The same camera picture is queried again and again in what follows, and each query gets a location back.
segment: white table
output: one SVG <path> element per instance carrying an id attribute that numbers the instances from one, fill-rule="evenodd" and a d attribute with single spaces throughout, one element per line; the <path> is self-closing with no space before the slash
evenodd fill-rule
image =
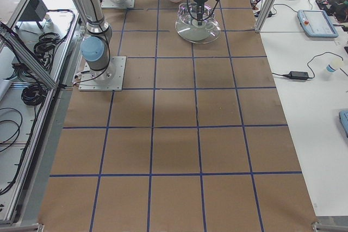
<path id="1" fill-rule="evenodd" d="M 310 9 L 308 0 L 276 0 L 295 10 Z M 312 0 L 313 10 L 318 10 Z M 336 39 L 314 39 L 303 33 L 297 14 L 277 6 L 278 15 L 268 18 L 262 41 L 275 73 L 306 71 L 315 55 L 333 52 L 345 60 L 348 35 L 337 28 Z M 311 81 L 293 81 L 275 76 L 285 116 L 317 216 L 348 216 L 348 138 L 338 113 L 348 109 L 348 77 L 341 71 L 331 75 L 325 67 L 334 56 L 326 54 L 311 62 L 316 73 Z"/>

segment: glass bowl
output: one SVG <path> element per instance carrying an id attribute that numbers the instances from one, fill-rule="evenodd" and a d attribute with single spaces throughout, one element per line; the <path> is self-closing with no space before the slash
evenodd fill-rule
<path id="1" fill-rule="evenodd" d="M 213 42 L 219 37 L 221 29 L 212 12 L 213 9 L 210 6 L 204 6 L 203 22 L 199 26 L 196 20 L 197 4 L 189 3 L 187 5 L 186 3 L 181 3 L 175 29 L 183 39 L 192 43 Z"/>

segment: glass object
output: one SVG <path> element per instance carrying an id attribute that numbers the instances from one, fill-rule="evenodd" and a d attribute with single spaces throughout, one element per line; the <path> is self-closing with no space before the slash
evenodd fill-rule
<path id="1" fill-rule="evenodd" d="M 181 3 L 175 29 L 183 39 L 192 43 L 213 42 L 219 37 L 221 29 L 212 12 L 213 9 L 210 6 L 204 6 L 203 22 L 199 26 L 195 19 L 197 17 L 197 4 Z"/>

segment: light blue cap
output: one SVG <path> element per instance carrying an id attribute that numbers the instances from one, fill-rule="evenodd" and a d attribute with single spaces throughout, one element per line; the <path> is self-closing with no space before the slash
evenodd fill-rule
<path id="1" fill-rule="evenodd" d="M 100 59 L 104 53 L 104 49 L 102 40 L 95 36 L 83 40 L 80 47 L 83 57 L 89 62 L 95 62 Z"/>

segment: metal mounting plate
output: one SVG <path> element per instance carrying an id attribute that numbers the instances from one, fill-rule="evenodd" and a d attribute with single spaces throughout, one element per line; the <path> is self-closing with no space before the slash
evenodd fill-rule
<path id="1" fill-rule="evenodd" d="M 80 91 L 122 91 L 123 77 L 125 75 L 126 57 L 111 57 L 110 63 L 113 63 L 116 67 L 115 76 L 103 84 L 101 82 L 91 80 L 92 76 L 88 74 L 82 75 L 81 81 L 88 80 L 84 83 L 80 83 Z M 89 71 L 89 66 L 86 63 L 84 71 Z"/>
<path id="2" fill-rule="evenodd" d="M 126 0 L 122 3 L 114 3 L 111 0 L 103 0 L 102 2 L 102 8 L 105 9 L 127 9 L 127 8 L 134 8 L 134 2 L 135 0 Z"/>

